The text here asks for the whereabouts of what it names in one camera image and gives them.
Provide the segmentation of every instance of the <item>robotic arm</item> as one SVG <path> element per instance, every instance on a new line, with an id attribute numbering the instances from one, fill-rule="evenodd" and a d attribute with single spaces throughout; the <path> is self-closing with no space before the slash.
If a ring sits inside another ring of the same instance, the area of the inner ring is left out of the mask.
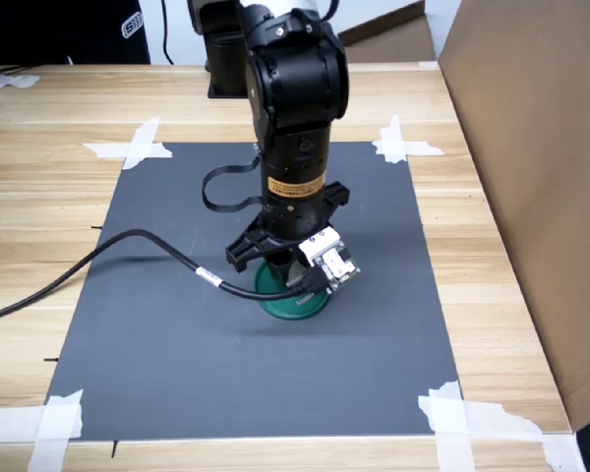
<path id="1" fill-rule="evenodd" d="M 335 10 L 335 1 L 329 14 Z M 216 211 L 263 207 L 226 249 L 237 271 L 264 258 L 280 285 L 293 266 L 321 266 L 328 292 L 358 271 L 329 219 L 349 200 L 338 182 L 325 184 L 330 127 L 347 108 L 342 44 L 315 0 L 194 0 L 193 26 L 206 42 L 211 97 L 248 96 L 258 155 L 248 166 L 224 166 L 204 180 L 204 202 Z M 261 167 L 262 196 L 237 206 L 213 204 L 206 185 L 227 172 Z"/>

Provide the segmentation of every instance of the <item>gray mat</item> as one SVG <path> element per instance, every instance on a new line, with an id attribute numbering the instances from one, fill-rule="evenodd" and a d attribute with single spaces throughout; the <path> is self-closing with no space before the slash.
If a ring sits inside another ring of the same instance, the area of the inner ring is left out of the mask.
<path id="1" fill-rule="evenodd" d="M 224 248 L 258 207 L 207 210 L 201 181 L 249 144 L 166 145 L 121 173 L 101 234 L 151 230 L 225 280 Z M 207 284 L 149 241 L 92 264 L 49 394 L 83 389 L 81 440 L 418 435 L 417 397 L 457 380 L 406 162 L 331 145 L 328 182 L 351 189 L 332 220 L 362 273 L 317 316 L 284 322 Z M 215 202 L 255 195 L 259 173 L 221 176 Z"/>

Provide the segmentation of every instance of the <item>white wall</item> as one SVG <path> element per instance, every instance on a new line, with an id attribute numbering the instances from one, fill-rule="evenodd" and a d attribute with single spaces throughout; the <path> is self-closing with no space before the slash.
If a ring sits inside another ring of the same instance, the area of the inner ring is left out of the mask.
<path id="1" fill-rule="evenodd" d="M 413 0 L 341 0 L 330 22 L 334 31 L 341 32 L 368 20 L 412 3 Z M 160 0 L 140 0 L 145 17 L 148 50 L 152 64 L 168 64 L 162 51 L 164 36 Z M 317 0 L 322 15 L 330 0 Z M 206 50 L 202 37 L 195 34 L 186 0 L 166 0 L 168 11 L 168 54 L 178 65 L 203 65 Z"/>

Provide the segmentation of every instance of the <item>green object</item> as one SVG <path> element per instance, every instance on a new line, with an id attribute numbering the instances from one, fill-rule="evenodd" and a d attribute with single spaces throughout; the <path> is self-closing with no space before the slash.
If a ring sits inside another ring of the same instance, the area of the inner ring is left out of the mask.
<path id="1" fill-rule="evenodd" d="M 272 277 L 266 262 L 256 272 L 255 286 L 258 293 L 279 293 L 287 288 Z M 307 295 L 300 295 L 299 297 L 288 298 L 286 300 L 277 300 L 275 302 L 260 302 L 260 305 L 271 316 L 281 320 L 305 320 L 316 315 L 325 306 L 330 296 L 326 292 L 321 292 L 313 295 L 310 300 L 298 305 L 297 302 L 305 297 Z"/>

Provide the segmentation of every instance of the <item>black ribbon cable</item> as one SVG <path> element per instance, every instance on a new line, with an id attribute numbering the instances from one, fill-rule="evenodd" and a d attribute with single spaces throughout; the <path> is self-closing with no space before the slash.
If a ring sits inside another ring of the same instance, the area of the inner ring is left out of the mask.
<path id="1" fill-rule="evenodd" d="M 260 164 L 260 155 L 259 154 L 249 164 L 221 165 L 220 167 L 216 167 L 215 169 L 210 170 L 210 172 L 207 174 L 207 176 L 204 177 L 204 185 L 202 186 L 202 189 L 201 189 L 202 195 L 204 197 L 204 204 L 206 204 L 206 207 L 208 207 L 212 211 L 217 211 L 219 213 L 234 213 L 236 211 L 240 211 L 241 209 L 243 209 L 245 207 L 248 207 L 249 205 L 255 205 L 255 204 L 263 205 L 265 203 L 265 200 L 259 195 L 256 195 L 255 197 L 248 197 L 247 199 L 245 199 L 244 201 L 242 201 L 240 204 L 237 204 L 237 205 L 218 205 L 218 204 L 211 202 L 206 195 L 207 183 L 210 180 L 212 180 L 214 177 L 218 177 L 219 175 L 222 175 L 222 174 L 246 174 L 248 172 L 255 170 L 256 167 L 258 167 L 258 164 Z"/>

